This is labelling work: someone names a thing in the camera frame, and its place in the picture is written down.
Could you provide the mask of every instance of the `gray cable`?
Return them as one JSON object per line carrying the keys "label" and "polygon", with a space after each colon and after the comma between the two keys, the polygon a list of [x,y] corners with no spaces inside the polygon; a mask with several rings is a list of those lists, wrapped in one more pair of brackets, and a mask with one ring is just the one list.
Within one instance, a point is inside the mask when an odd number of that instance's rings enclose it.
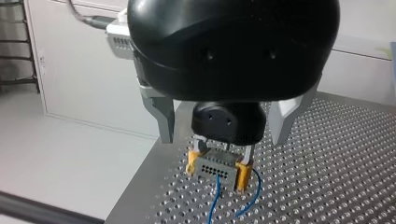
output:
{"label": "gray cable", "polygon": [[84,22],[91,27],[105,30],[107,26],[115,20],[114,18],[104,16],[84,16],[76,10],[72,0],[66,0],[66,2],[67,5],[69,5],[71,12],[73,13],[73,16],[78,21]]}

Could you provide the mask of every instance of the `wire rack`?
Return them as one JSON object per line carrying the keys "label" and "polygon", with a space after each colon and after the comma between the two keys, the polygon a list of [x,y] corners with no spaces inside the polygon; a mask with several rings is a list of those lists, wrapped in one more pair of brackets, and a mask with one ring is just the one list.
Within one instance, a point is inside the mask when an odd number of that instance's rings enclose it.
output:
{"label": "wire rack", "polygon": [[35,59],[33,57],[32,42],[29,35],[28,23],[26,20],[26,7],[23,0],[0,0],[0,7],[20,7],[22,12],[21,20],[0,19],[0,23],[22,24],[26,33],[24,39],[0,39],[0,44],[25,44],[29,46],[29,56],[5,56],[0,55],[0,60],[8,61],[27,61],[32,66],[33,74],[27,78],[18,78],[14,80],[2,80],[0,74],[0,90],[3,86],[21,85],[21,84],[35,84],[37,93],[40,93],[37,81],[37,73],[35,70]]}

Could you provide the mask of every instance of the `white wall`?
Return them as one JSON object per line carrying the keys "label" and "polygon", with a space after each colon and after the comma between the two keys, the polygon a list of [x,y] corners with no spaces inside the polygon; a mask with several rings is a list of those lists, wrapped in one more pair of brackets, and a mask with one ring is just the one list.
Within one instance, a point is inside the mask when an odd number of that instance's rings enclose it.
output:
{"label": "white wall", "polygon": [[389,45],[396,41],[396,1],[341,0],[340,5],[336,51],[318,90],[396,105]]}

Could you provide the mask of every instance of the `cabinet door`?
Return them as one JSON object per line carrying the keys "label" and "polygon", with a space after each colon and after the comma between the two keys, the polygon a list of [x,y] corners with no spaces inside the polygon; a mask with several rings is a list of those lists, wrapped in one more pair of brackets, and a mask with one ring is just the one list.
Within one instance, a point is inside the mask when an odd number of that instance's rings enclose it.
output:
{"label": "cabinet door", "polygon": [[333,51],[319,91],[396,105],[391,61]]}
{"label": "cabinet door", "polygon": [[113,55],[105,32],[77,21],[62,2],[30,0],[29,7],[48,114],[158,136],[157,122],[142,104],[133,62]]}

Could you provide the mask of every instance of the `metal shelf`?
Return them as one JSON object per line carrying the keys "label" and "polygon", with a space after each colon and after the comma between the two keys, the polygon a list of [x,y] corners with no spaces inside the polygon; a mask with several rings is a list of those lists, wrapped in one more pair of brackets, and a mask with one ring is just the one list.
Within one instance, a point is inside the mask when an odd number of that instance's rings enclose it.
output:
{"label": "metal shelf", "polygon": [[31,57],[21,57],[21,56],[0,56],[0,60],[32,61],[32,58]]}
{"label": "metal shelf", "polygon": [[22,21],[8,21],[8,20],[0,20],[0,22],[2,23],[14,23],[14,24],[25,24],[26,21],[22,20]]}
{"label": "metal shelf", "polygon": [[0,40],[0,44],[29,44],[29,40]]}
{"label": "metal shelf", "polygon": [[22,2],[13,2],[13,3],[0,3],[0,7],[17,7],[20,6]]}
{"label": "metal shelf", "polygon": [[26,8],[23,3],[23,0],[18,1],[9,1],[9,0],[0,0],[0,7],[21,7],[22,10],[22,19],[13,21],[13,20],[0,20],[0,22],[12,23],[12,24],[24,24],[24,30],[27,35],[25,40],[0,40],[0,44],[29,44],[29,50],[31,56],[23,57],[23,56],[0,56],[0,60],[17,60],[17,61],[27,61],[30,62],[33,69],[33,75],[28,78],[21,78],[15,80],[1,80],[0,78],[0,90],[2,86],[11,86],[11,85],[21,85],[21,84],[35,84],[37,88],[37,93],[40,93],[40,89],[38,87],[38,80],[35,70],[35,59],[33,58],[33,49],[31,45],[31,39],[29,36],[28,24],[26,20]]}

